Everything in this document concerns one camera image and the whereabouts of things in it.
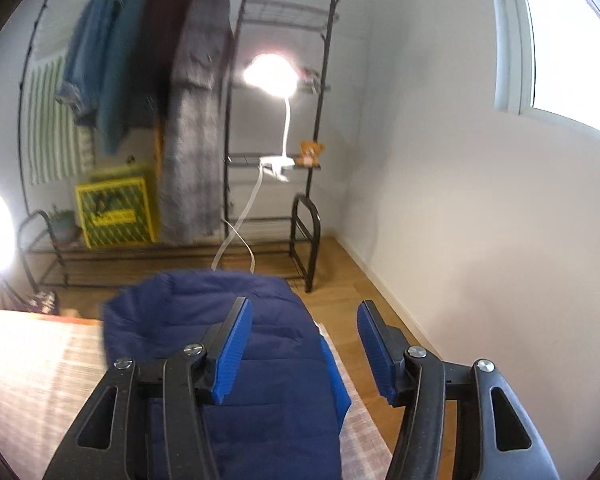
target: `beige woven tablecloth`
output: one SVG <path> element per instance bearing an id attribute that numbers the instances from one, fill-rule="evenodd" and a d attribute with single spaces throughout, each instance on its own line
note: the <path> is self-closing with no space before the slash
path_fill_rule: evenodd
<path id="1" fill-rule="evenodd" d="M 391 452 L 320 330 L 352 401 L 340 434 L 342 477 L 384 479 Z M 105 370 L 99 323 L 0 311 L 0 451 L 21 480 L 42 478 Z"/>

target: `floor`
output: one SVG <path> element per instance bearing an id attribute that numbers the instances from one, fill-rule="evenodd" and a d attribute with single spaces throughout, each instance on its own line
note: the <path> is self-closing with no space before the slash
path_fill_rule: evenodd
<path id="1" fill-rule="evenodd" d="M 274 246 L 259 246 L 263 251 Z M 209 249 L 188 250 L 182 257 L 149 260 L 124 260 L 122 262 L 89 261 L 75 262 L 71 265 L 72 279 L 75 283 L 90 283 L 94 276 L 105 283 L 133 283 L 156 270 L 177 267 L 209 267 L 214 252 Z M 197 254 L 195 259 L 186 258 L 188 254 Z M 51 261 L 48 255 L 32 256 L 30 264 L 34 274 L 39 276 Z M 250 259 L 248 253 L 241 248 L 230 248 L 222 261 L 227 269 L 248 269 Z M 293 265 L 284 254 L 257 254 L 256 272 L 286 276 L 294 273 Z M 8 276 L 10 283 L 18 291 L 27 293 L 27 282 L 23 272 L 18 269 Z M 59 280 L 60 275 L 52 272 L 50 281 Z M 366 360 L 362 343 L 356 329 L 356 309 L 362 300 L 373 300 L 388 325 L 399 327 L 409 342 L 417 343 L 414 336 L 402 323 L 400 318 L 386 300 L 369 281 L 362 270 L 355 264 L 345 250 L 334 238 L 325 237 L 321 241 L 320 253 L 315 276 L 314 291 L 304 292 L 301 280 L 289 280 L 290 286 L 304 301 L 314 319 L 322 323 L 340 354 L 344 365 L 353 380 L 366 408 L 369 410 L 378 430 L 387 446 L 393 450 L 398 436 L 403 409 L 391 408 L 378 394 L 371 371 Z M 115 294 L 115 290 L 105 289 L 58 289 L 61 305 L 78 311 L 81 317 L 99 318 L 99 305 Z M 443 442 L 442 460 L 438 478 L 452 477 L 455 448 L 456 407 L 447 402 L 445 419 L 445 438 Z"/>

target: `clothing rack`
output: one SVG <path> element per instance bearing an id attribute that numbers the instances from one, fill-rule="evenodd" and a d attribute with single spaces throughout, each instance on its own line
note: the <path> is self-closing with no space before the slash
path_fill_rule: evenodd
<path id="1" fill-rule="evenodd" d="M 20 85 L 20 106 L 22 106 L 22 94 L 24 91 L 24 78 L 26 76 L 27 66 L 29 63 L 29 57 L 31 55 L 31 46 L 34 42 L 35 34 L 37 31 L 38 22 L 44 9 L 46 8 L 45 0 L 40 13 L 34 25 L 34 30 L 30 38 L 29 49 L 25 60 L 22 82 Z M 330 90 L 330 86 L 326 83 L 327 78 L 327 67 L 329 61 L 329 53 L 331 47 L 331 37 L 333 33 L 333 25 L 338 19 L 336 13 L 336 7 L 340 0 L 330 0 L 329 9 L 319 9 L 317 7 L 306 6 L 297 4 L 294 2 L 284 2 L 281 0 L 241 0 L 240 9 L 238 11 L 238 19 L 234 33 L 234 45 L 230 56 L 229 69 L 228 69 L 228 81 L 231 84 L 227 85 L 226 90 L 226 106 L 225 106 L 225 122 L 224 122 L 224 152 L 222 156 L 222 215 L 223 219 L 235 223 L 235 219 L 230 218 L 230 175 L 231 168 L 257 168 L 260 163 L 260 157 L 266 155 L 278 155 L 279 153 L 231 153 L 230 152 L 230 125 L 232 118 L 232 101 L 233 101 L 233 90 L 234 88 L 244 88 L 245 85 L 235 76 L 237 52 L 240 41 L 240 34 L 244 25 L 261 25 L 267 27 L 283 27 L 283 28 L 294 28 L 297 30 L 304 30 L 306 32 L 312 32 L 319 34 L 320 38 L 324 43 L 323 56 L 322 56 L 322 68 L 320 70 L 320 81 L 314 82 L 313 84 L 305 83 L 298 89 L 299 92 L 306 92 L 309 94 L 317 95 L 317 106 L 314 121 L 314 131 L 312 139 L 317 142 L 320 134 L 320 120 L 322 117 L 322 108 L 324 105 L 324 94 Z M 27 209 L 27 219 L 21 224 L 19 234 L 17 237 L 17 249 L 20 255 L 20 261 L 25 268 L 27 279 L 34 290 L 40 290 L 41 287 L 71 287 L 71 288 L 119 288 L 120 286 L 127 286 L 130 283 L 76 283 L 72 280 L 72 273 L 69 269 L 69 263 L 71 262 L 110 262 L 110 261 L 124 261 L 124 260 L 174 260 L 179 258 L 195 258 L 205 257 L 208 258 L 210 255 L 205 253 L 205 246 L 179 246 L 179 247 L 167 247 L 161 244 L 153 244 L 150 247 L 138 247 L 138 248 L 125 248 L 120 250 L 117 248 L 101 249 L 101 250 L 87 250 L 87 249 L 61 249 L 55 242 L 55 236 L 53 229 L 49 222 L 45 222 L 45 229 L 35 238 L 35 240 L 28 246 L 22 245 L 21 233 L 24 227 L 31 223 L 34 219 L 42 216 L 40 211 L 34 211 L 33 213 L 29 210 L 29 203 L 27 201 L 26 186 L 24 183 L 24 169 L 22 167 L 22 147 L 20 143 L 21 130 L 20 121 L 18 121 L 18 150 L 19 150 L 19 163 L 20 163 L 20 177 L 22 183 L 22 192 L 25 197 L 25 204 Z M 299 155 L 289 155 L 292 158 L 296 158 Z M 289 238 L 284 243 L 288 246 L 283 249 L 276 250 L 265 250 L 258 251 L 254 250 L 254 254 L 288 254 L 294 267 L 297 270 L 297 274 L 291 276 L 282 276 L 287 280 L 296 280 L 298 278 L 304 281 L 304 290 L 311 292 L 314 286 L 315 266 L 318 255 L 318 248 L 320 245 L 320 216 L 318 209 L 310 199 L 312 179 L 314 171 L 319 170 L 320 167 L 314 168 L 296 168 L 296 170 L 307 171 L 306 184 L 304 193 L 296 194 L 293 199 L 291 206 L 290 216 L 268 216 L 268 217 L 249 217 L 244 222 L 289 222 Z M 299 217 L 298 209 L 302 205 L 307 209 L 312 219 L 311 229 L 302 222 Z M 224 236 L 229 234 L 229 226 L 224 224 Z M 52 243 L 52 250 L 37 248 L 36 245 L 40 240 L 48 237 Z M 307 264 L 302 262 L 301 257 L 296 250 L 297 243 L 309 243 L 309 257 Z M 215 249 L 216 246 L 206 246 L 209 249 Z M 202 251 L 202 254 L 190 254 L 190 251 Z M 52 254 L 54 256 L 51 263 L 43 271 L 40 278 L 35 278 L 30 272 L 29 264 L 27 262 L 28 254 Z M 61 273 L 61 280 L 51 281 L 49 276 L 54 270 L 59 269 Z"/>

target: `wall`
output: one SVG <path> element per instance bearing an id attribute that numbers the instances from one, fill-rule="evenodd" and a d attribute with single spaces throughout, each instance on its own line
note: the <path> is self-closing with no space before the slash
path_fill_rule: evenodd
<path id="1" fill-rule="evenodd" d="M 600 460 L 600 134 L 494 110 L 493 0 L 376 0 L 340 239 L 442 356 Z"/>
<path id="2" fill-rule="evenodd" d="M 24 0 L 0 33 L 0 193 L 7 200 L 16 222 L 25 216 L 17 164 L 16 127 L 18 113 L 18 84 L 24 63 L 29 36 L 43 0 Z M 240 0 L 232 0 L 233 20 Z M 329 0 L 295 0 L 328 8 Z M 323 229 L 333 231 L 339 224 L 346 191 L 346 160 L 359 127 L 362 101 L 364 64 L 370 30 L 370 1 L 343 0 L 340 6 L 340 23 L 336 26 L 332 42 L 329 83 L 333 91 L 326 98 L 321 140 L 327 144 L 322 159 L 323 170 L 314 178 L 312 198 L 320 209 Z M 267 27 L 245 27 L 239 51 L 239 66 L 244 66 L 262 49 L 275 48 L 289 55 L 298 65 L 320 69 L 322 41 L 317 34 L 299 34 L 296 31 L 279 31 Z M 313 134 L 315 96 L 298 95 L 292 100 L 292 123 L 289 152 L 297 152 L 300 139 L 310 139 Z M 232 123 L 232 151 L 275 152 L 280 148 L 284 121 L 284 105 L 260 92 L 236 92 Z M 26 136 L 23 139 L 25 167 Z M 151 159 L 152 134 L 137 131 L 126 141 L 114 159 L 100 157 L 99 166 L 120 164 L 129 154 L 136 158 Z M 253 215 L 288 215 L 293 194 L 304 189 L 306 173 L 295 172 L 292 183 L 285 185 L 266 179 L 253 208 Z M 231 173 L 232 202 L 237 216 L 246 202 L 257 177 L 256 170 Z M 73 186 L 70 182 L 55 182 L 42 186 L 29 186 L 27 196 L 30 208 L 71 207 Z M 266 226 L 264 235 L 285 234 L 288 224 L 273 229 Z"/>

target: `window frame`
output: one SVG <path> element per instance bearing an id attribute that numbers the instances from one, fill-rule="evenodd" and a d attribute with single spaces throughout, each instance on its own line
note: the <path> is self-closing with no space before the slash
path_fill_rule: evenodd
<path id="1" fill-rule="evenodd" d="M 497 34 L 496 110 L 600 136 L 600 130 L 593 126 L 534 108 L 535 47 L 528 1 L 493 1 Z M 600 16 L 597 0 L 586 1 Z"/>

